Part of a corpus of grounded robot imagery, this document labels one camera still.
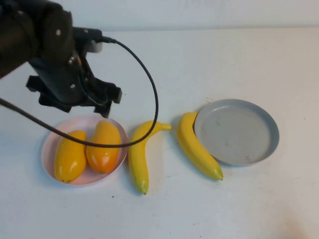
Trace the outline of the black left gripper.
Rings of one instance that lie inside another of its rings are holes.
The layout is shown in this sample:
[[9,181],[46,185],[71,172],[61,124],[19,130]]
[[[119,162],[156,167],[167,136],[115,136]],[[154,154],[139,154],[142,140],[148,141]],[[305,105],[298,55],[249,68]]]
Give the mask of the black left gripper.
[[111,103],[120,103],[122,90],[113,83],[96,78],[86,60],[87,53],[96,50],[79,50],[64,64],[35,57],[29,61],[39,80],[34,90],[41,92],[38,102],[69,113],[69,105],[97,105],[94,113],[109,117]]

